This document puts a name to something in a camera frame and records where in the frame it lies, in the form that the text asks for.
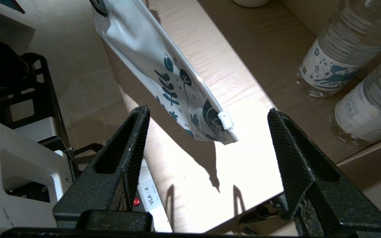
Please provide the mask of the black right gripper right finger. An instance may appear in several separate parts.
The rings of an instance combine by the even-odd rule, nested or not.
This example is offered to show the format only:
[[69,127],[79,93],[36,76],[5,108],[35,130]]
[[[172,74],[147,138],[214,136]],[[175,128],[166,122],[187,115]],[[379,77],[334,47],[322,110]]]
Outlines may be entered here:
[[381,238],[381,211],[286,114],[267,115],[287,213],[304,238]]

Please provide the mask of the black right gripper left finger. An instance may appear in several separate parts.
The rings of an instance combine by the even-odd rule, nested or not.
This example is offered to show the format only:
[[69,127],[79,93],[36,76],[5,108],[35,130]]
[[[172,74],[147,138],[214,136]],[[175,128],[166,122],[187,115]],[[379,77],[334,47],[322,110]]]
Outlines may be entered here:
[[72,228],[90,210],[132,212],[150,121],[134,108],[53,208],[59,228]]

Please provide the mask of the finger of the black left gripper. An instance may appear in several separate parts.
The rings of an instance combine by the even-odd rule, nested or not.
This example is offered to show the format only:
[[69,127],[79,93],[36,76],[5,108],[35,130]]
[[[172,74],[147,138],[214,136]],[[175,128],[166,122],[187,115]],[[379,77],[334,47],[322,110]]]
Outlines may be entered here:
[[103,0],[90,0],[93,9],[103,17],[108,17],[108,12]]

